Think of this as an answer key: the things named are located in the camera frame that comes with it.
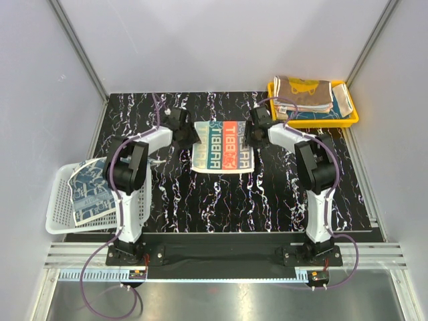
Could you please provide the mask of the striped rabbit text towel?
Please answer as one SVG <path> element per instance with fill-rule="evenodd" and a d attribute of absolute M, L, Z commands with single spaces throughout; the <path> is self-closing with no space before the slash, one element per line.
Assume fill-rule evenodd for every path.
<path fill-rule="evenodd" d="M 252 147 L 244 144 L 245 121 L 195 123 L 200 141 L 193 145 L 191 170 L 203 174 L 252 173 Z"/>

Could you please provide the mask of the pink white rabbit towel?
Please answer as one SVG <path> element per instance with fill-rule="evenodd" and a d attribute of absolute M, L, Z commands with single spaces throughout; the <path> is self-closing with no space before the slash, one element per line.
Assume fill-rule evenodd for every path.
<path fill-rule="evenodd" d="M 333 108 L 333 103 L 317 105 L 317 106 L 294 106 L 291 103 L 275 103 L 274 108 L 277 112 L 285 114 L 286 112 L 313 112 L 313 113 L 329 113 Z"/>

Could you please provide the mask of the blue white patterned towel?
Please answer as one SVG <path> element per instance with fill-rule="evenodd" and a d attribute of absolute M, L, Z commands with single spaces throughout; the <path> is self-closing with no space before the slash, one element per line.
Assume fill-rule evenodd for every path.
<path fill-rule="evenodd" d="M 68 179 L 76 227 L 98 230 L 117 226 L 114 195 L 102 176 L 105 162 L 104 157 L 86 160 L 72 171 Z"/>

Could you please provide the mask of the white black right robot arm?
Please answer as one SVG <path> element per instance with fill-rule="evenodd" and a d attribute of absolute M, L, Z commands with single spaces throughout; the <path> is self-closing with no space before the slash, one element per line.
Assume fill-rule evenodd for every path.
<path fill-rule="evenodd" d="M 295 155 L 297 175 L 308 197 L 306 235 L 311 244 L 304 248 L 304 257 L 309 264 L 318 265 L 328 256 L 323 243 L 332 239 L 332 200 L 340 178 L 332 139 L 272 120 L 261 106 L 252 108 L 250 117 L 245 124 L 245 145 L 262 148 L 272 144 Z"/>

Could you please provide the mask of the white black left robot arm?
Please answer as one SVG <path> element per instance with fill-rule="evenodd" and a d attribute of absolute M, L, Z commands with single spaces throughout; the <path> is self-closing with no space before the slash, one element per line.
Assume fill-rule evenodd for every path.
<path fill-rule="evenodd" d="M 115 136 L 110 145 L 103 177 L 114 196 L 117 237 L 124 246 L 121 257 L 131 265 L 144 258 L 143 246 L 137 244 L 142 226 L 150 217 L 152 174 L 148 156 L 177 143 L 182 149 L 200 141 L 188 110 L 171 108 L 160 122 L 143 133 L 130 137 Z"/>

